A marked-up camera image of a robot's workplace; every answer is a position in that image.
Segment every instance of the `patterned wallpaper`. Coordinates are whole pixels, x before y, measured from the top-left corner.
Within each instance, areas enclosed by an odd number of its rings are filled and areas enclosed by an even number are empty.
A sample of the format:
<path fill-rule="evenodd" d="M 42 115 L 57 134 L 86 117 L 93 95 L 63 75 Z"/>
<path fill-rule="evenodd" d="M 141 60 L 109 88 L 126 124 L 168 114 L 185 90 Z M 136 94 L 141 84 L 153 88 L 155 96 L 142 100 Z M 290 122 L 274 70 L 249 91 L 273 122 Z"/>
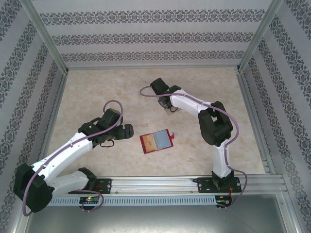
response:
<path fill-rule="evenodd" d="M 39 158 L 63 74 L 18 0 L 0 0 L 0 14 L 0 233 L 4 233 L 15 214 L 16 169 Z"/>
<path fill-rule="evenodd" d="M 33 1 L 69 68 L 238 65 L 270 2 Z"/>
<path fill-rule="evenodd" d="M 310 15 L 308 1 L 284 1 L 244 71 L 303 232 L 311 232 Z"/>

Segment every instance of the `perforated rail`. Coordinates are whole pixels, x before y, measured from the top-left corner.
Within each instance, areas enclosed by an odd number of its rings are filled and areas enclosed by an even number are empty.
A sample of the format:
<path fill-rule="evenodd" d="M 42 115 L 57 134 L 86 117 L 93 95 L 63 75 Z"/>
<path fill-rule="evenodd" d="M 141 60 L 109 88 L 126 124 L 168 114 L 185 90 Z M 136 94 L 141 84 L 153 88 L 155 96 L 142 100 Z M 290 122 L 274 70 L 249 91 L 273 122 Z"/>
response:
<path fill-rule="evenodd" d="M 77 206 L 80 197 L 57 197 L 49 206 Z M 104 197 L 106 206 L 215 205 L 215 196 Z"/>

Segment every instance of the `beige floor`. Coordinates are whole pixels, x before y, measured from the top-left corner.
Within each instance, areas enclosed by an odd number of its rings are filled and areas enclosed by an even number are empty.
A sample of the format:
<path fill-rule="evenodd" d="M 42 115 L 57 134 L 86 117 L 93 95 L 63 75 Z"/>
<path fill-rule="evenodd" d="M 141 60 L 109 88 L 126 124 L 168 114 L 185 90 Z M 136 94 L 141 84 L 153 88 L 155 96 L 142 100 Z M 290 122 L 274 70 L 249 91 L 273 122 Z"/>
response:
<path fill-rule="evenodd" d="M 241 129 L 238 140 L 230 145 L 232 166 L 248 174 L 264 173 L 234 69 L 186 68 L 70 71 L 49 154 L 67 142 L 83 123 L 101 117 L 103 105 L 112 99 L 123 104 L 123 123 L 131 123 L 135 134 L 131 139 L 116 141 L 112 148 L 97 146 L 69 165 L 62 174 L 84 166 L 97 176 L 211 173 L 211 151 L 201 137 L 198 119 L 185 111 L 168 116 L 155 98 L 139 95 L 141 87 L 158 77 L 169 86 L 176 84 L 202 100 L 221 101 Z M 146 90 L 146 93 L 152 94 L 152 90 Z M 110 107 L 118 109 L 116 104 Z M 139 136 L 163 129 L 174 132 L 174 147 L 144 154 Z"/>

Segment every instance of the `enclosure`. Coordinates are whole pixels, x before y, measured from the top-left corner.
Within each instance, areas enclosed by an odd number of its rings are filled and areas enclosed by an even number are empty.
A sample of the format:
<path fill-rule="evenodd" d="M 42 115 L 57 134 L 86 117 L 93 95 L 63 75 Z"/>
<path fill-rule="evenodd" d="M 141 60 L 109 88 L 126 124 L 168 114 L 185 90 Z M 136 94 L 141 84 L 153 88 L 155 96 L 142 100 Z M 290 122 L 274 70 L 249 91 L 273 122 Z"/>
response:
<path fill-rule="evenodd" d="M 0 5 L 1 232 L 311 232 L 310 0 Z M 139 94 L 159 77 L 237 120 L 230 165 L 248 184 L 232 209 L 214 207 L 227 193 L 193 182 L 213 170 L 198 119 Z M 17 168 L 53 153 L 113 99 L 133 137 L 61 173 L 87 167 L 111 179 L 103 207 L 82 213 L 87 195 L 64 194 L 23 216 Z M 173 147 L 144 154 L 139 136 L 164 129 Z"/>

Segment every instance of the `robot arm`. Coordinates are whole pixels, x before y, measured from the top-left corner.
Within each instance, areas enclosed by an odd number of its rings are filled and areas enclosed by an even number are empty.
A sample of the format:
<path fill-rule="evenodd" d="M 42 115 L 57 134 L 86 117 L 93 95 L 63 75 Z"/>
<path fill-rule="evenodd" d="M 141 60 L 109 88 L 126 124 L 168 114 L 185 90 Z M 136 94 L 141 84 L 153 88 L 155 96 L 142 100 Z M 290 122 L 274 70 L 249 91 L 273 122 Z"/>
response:
<path fill-rule="evenodd" d="M 36 171 L 39 170 L 42 165 L 44 165 L 44 163 L 49 158 L 51 158 L 65 146 L 72 144 L 74 141 L 108 129 L 117 122 L 119 117 L 120 113 L 118 111 L 107 109 L 101 118 L 98 117 L 88 123 L 83 124 L 79 128 L 78 132 L 67 143 L 61 146 L 50 156 L 34 163 L 32 166 L 28 166 L 27 164 L 22 164 L 19 166 L 16 172 L 13 189 L 14 193 L 21 200 L 23 200 L 25 188 L 30 178 Z M 70 163 L 72 163 L 84 153 L 92 150 L 97 145 L 100 145 L 105 141 L 131 138 L 134 134 L 133 126 L 131 124 L 126 124 L 123 126 L 122 120 L 123 119 L 121 119 L 119 126 L 106 133 L 72 144 L 71 147 L 62 151 L 58 156 L 50 161 L 46 165 L 45 169 L 41 170 L 32 182 L 27 196 L 27 206 L 35 213 L 47 206 L 53 197 L 57 197 L 78 189 L 92 190 L 95 186 L 96 176 L 85 167 L 78 169 L 78 171 L 70 175 L 61 177 L 58 177 L 58 175 Z"/>
<path fill-rule="evenodd" d="M 169 97 L 160 97 L 158 102 L 163 108 L 180 108 L 189 112 L 195 117 L 198 117 L 201 135 L 204 140 L 211 145 L 212 149 L 214 160 L 212 175 L 215 178 L 214 184 L 220 188 L 222 180 L 233 176 L 231 169 L 229 169 L 225 163 L 225 144 L 231 137 L 231 131 L 233 130 L 233 127 L 228 116 L 208 108 L 203 104 L 205 103 L 225 111 L 222 103 L 219 101 L 215 103 L 202 101 L 189 95 L 179 86 L 174 85 L 172 87 L 168 87 L 161 78 L 153 81 L 150 86 L 157 95 L 179 94 Z M 227 160 L 230 163 L 228 148 Z"/>

